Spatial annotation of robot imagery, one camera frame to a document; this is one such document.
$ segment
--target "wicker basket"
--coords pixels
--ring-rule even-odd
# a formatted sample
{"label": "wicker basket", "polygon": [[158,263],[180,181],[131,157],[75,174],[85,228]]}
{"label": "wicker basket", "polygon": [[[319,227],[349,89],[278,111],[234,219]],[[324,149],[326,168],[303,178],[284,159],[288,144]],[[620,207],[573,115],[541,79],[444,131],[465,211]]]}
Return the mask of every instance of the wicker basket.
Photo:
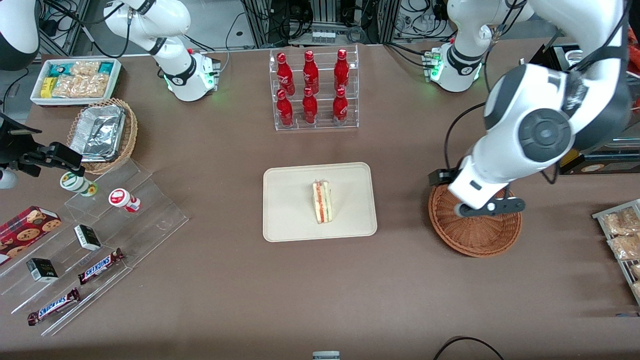
{"label": "wicker basket", "polygon": [[[107,105],[118,105],[127,111],[127,117],[124,121],[124,130],[122,131],[122,140],[120,142],[120,148],[118,150],[119,155],[116,160],[110,163],[83,163],[84,168],[90,174],[104,174],[105,172],[107,172],[107,170],[129,158],[129,156],[131,156],[131,153],[133,152],[133,148],[136,146],[136,136],[138,135],[138,121],[136,120],[136,114],[133,113],[126,102],[120,99],[108,99],[105,101],[96,102],[95,104],[89,105],[89,107],[94,108],[97,106]],[[71,125],[71,131],[69,131],[69,135],[67,135],[67,146],[71,144],[71,140],[74,138],[74,134],[76,133],[76,126],[78,125],[79,119],[80,114],[76,116],[76,121],[74,121],[73,125]]]}
{"label": "wicker basket", "polygon": [[448,246],[465,255],[487,258],[507,251],[518,239],[522,214],[461,218],[454,212],[460,200],[446,185],[434,187],[429,196],[429,218]]}

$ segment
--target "acrylic bottle rack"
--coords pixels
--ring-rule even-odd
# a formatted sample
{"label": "acrylic bottle rack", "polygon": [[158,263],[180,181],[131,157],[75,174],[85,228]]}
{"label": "acrylic bottle rack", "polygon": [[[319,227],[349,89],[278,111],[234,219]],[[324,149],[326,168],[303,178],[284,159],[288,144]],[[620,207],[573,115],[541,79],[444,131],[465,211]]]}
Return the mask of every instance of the acrylic bottle rack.
{"label": "acrylic bottle rack", "polygon": [[[335,88],[333,85],[333,68],[337,61],[338,49],[347,51],[347,62],[349,63],[349,85],[346,88],[346,99],[349,103],[347,107],[346,123],[342,126],[336,126],[333,123],[333,100],[335,98]],[[351,46],[328,46],[313,47],[314,59],[318,65],[318,73],[320,79],[320,91],[315,94],[318,103],[317,121],[314,125],[309,125],[304,120],[304,111],[302,108],[302,99],[304,98],[303,89],[305,81],[302,69],[305,66],[305,50],[296,47],[287,47],[284,49],[271,50],[269,54],[269,78],[271,80],[271,100],[273,102],[273,118],[276,130],[295,131],[295,130],[314,130],[314,129],[344,129],[358,127],[360,124],[360,109],[358,108],[358,98],[360,96],[359,86],[359,60],[358,47]],[[278,62],[276,55],[285,53],[287,55],[287,63],[293,71],[293,82],[296,92],[289,97],[293,107],[293,126],[284,127],[278,116],[278,108],[276,103],[278,98],[276,92],[280,88],[278,82]]]}
{"label": "acrylic bottle rack", "polygon": [[[28,326],[29,313],[77,288],[80,302],[64,307],[33,327],[42,336],[55,334],[188,221],[150,176],[149,171],[131,159],[106,172],[95,181],[99,187],[96,195],[89,198],[75,195],[57,210],[62,226],[0,268],[0,299],[10,306],[12,314],[24,317],[24,326]],[[111,206],[107,197],[115,188],[125,188],[139,198],[141,209],[128,213]],[[77,224],[93,228],[102,244],[99,250],[92,252],[80,247],[74,232]],[[123,260],[80,285],[78,274],[119,247],[125,255]],[[30,258],[51,260],[59,278],[50,284],[34,281],[26,266]]]}

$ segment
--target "snickers bar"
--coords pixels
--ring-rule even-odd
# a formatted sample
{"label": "snickers bar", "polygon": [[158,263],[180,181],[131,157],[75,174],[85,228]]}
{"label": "snickers bar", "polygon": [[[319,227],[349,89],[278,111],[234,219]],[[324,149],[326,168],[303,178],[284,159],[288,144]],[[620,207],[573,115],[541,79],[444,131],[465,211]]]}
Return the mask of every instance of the snickers bar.
{"label": "snickers bar", "polygon": [[27,322],[29,323],[29,326],[34,326],[38,322],[41,322],[47,316],[55,313],[56,311],[59,311],[63,307],[75,301],[80,301],[80,293],[78,292],[77,288],[73,288],[73,290],[71,290],[68,294],[41,308],[40,311],[34,311],[29,314]]}
{"label": "snickers bar", "polygon": [[110,253],[109,256],[100,260],[99,263],[91,266],[87,271],[78,275],[78,279],[80,279],[80,285],[86,284],[89,280],[98,276],[122,258],[124,258],[122,251],[120,250],[120,248],[117,248],[114,252]]}

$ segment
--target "coca-cola bottle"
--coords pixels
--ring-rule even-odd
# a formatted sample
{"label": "coca-cola bottle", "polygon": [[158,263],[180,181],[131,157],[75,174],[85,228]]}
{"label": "coca-cola bottle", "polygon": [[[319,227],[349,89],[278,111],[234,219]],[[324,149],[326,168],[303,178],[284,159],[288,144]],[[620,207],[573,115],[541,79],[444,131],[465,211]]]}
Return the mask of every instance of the coca-cola bottle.
{"label": "coca-cola bottle", "polygon": [[339,88],[335,92],[335,99],[333,100],[333,123],[342,126],[347,122],[347,106],[349,103],[344,97],[344,88]]}
{"label": "coca-cola bottle", "polygon": [[314,60],[314,52],[305,51],[305,67],[302,69],[305,77],[305,86],[309,86],[314,94],[320,91],[320,78],[318,76],[318,65]]}
{"label": "coca-cola bottle", "polygon": [[278,89],[276,93],[278,96],[278,102],[276,102],[276,107],[278,108],[278,116],[280,117],[280,121],[282,126],[284,127],[292,127],[293,126],[293,108],[291,107],[291,102],[287,99],[287,94],[284,90]]}
{"label": "coca-cola bottle", "polygon": [[305,121],[307,124],[315,124],[318,115],[318,101],[310,86],[305,88],[305,98],[302,99],[302,108],[305,110]]}
{"label": "coca-cola bottle", "polygon": [[349,85],[349,63],[347,62],[347,51],[345,49],[338,50],[338,61],[336,61],[333,68],[333,76],[335,91],[338,91],[340,87],[347,88],[347,85]]}
{"label": "coca-cola bottle", "polygon": [[293,85],[293,71],[287,63],[287,56],[284,53],[278,53],[276,56],[278,60],[278,82],[280,88],[287,92],[288,96],[293,96],[296,93],[296,86]]}

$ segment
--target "brown table surface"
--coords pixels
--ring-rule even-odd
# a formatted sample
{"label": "brown table surface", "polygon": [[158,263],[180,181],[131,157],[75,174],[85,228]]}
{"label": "brown table surface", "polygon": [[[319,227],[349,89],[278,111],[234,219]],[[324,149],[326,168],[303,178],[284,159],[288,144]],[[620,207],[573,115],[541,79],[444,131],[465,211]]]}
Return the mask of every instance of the brown table surface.
{"label": "brown table surface", "polygon": [[[542,42],[502,41],[490,79]],[[447,93],[383,46],[358,48],[361,125],[334,133],[274,130],[268,51],[233,53],[220,90],[193,103],[167,91],[151,57],[122,58],[118,97],[140,122],[133,158],[192,218],[53,337],[41,338],[0,299],[0,359],[310,359],[316,350],[340,350],[345,360],[431,359],[459,335],[506,359],[638,359],[640,319],[612,317],[637,306],[591,219],[640,197],[637,176],[516,181],[527,201],[520,239],[496,258],[462,256],[431,228],[427,174],[444,165],[446,129],[485,100],[484,84]],[[44,131],[41,143],[64,141],[77,112],[33,106],[28,125]],[[483,132],[480,111],[463,119],[452,157]],[[267,169],[352,161],[371,166],[374,236],[264,240]],[[60,207],[70,197],[60,175],[21,175],[0,193],[0,220],[32,204]],[[441,359],[463,356],[495,359],[461,343]]]}

